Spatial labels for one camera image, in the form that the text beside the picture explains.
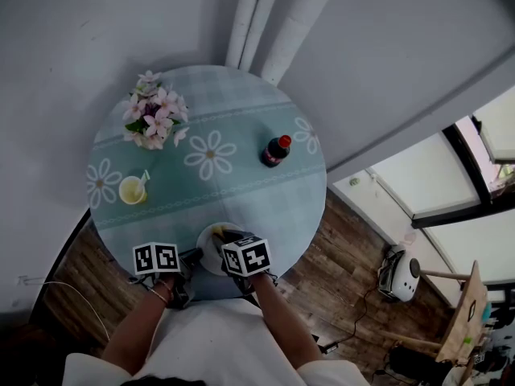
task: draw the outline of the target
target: light blue tablecloth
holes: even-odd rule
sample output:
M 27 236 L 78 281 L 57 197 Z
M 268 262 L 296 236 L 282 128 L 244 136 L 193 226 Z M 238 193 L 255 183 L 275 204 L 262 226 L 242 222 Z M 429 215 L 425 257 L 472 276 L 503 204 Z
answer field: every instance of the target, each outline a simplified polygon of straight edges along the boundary
M 228 221 L 268 239 L 272 273 L 286 272 L 307 249 L 325 204 L 323 155 L 307 119 L 290 99 L 256 76 L 220 66 L 192 66 L 160 79 L 185 98 L 187 138 L 177 148 L 145 150 L 123 140 L 118 104 L 99 130 L 88 167 L 93 220 L 106 247 L 133 272 L 131 248 L 148 241 L 194 248 L 208 225 Z M 271 138 L 292 137 L 290 155 L 277 167 L 259 155 Z M 208 158 L 205 150 L 211 150 Z M 145 203 L 129 206 L 118 184 L 147 169 Z M 92 179 L 100 179 L 94 199 Z M 231 279 L 195 270 L 198 298 L 240 295 Z

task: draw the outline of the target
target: plate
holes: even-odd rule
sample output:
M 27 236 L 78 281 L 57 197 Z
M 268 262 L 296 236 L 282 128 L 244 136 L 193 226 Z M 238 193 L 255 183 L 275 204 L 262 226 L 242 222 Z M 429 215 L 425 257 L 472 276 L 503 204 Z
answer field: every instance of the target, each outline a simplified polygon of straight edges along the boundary
M 201 248 L 204 255 L 200 259 L 200 264 L 209 272 L 217 276 L 227 276 L 222 271 L 222 258 L 218 254 L 215 244 L 212 242 L 212 229 L 216 227 L 243 231 L 240 226 L 229 222 L 213 223 L 207 226 L 196 240 L 196 247 Z

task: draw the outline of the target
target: red bottle cap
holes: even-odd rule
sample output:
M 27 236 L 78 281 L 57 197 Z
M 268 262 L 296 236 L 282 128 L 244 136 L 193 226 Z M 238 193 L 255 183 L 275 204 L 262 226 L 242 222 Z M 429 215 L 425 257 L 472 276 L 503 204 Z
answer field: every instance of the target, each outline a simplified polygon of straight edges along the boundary
M 287 149 L 288 147 L 290 147 L 290 144 L 291 144 L 291 137 L 290 136 L 281 136 L 279 138 L 279 145 L 283 148 L 283 149 Z

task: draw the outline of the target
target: bottle label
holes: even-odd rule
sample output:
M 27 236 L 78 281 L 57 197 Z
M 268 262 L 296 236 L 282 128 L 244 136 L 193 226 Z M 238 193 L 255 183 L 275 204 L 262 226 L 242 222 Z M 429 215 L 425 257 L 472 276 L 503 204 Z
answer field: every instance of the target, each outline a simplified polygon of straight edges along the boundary
M 268 160 L 269 162 L 272 162 L 272 163 L 280 163 L 280 162 L 282 162 L 281 158 L 275 158 L 274 156 L 272 156 L 270 154 L 270 152 L 268 151 L 268 147 L 265 149 L 265 159 Z

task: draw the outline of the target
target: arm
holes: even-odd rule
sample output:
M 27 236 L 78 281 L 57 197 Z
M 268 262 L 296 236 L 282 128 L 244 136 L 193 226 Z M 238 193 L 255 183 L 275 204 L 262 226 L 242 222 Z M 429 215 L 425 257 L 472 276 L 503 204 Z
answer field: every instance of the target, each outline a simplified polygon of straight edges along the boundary
M 291 365 L 298 369 L 305 363 L 321 360 L 315 340 L 270 278 L 259 273 L 249 279 L 256 290 L 265 323 Z
M 173 276 L 163 280 L 173 288 Z M 171 300 L 168 289 L 162 283 L 155 285 L 154 290 L 168 301 Z M 102 359 L 127 370 L 131 375 L 138 372 L 145 363 L 164 308 L 163 300 L 149 291 L 116 328 L 102 354 Z

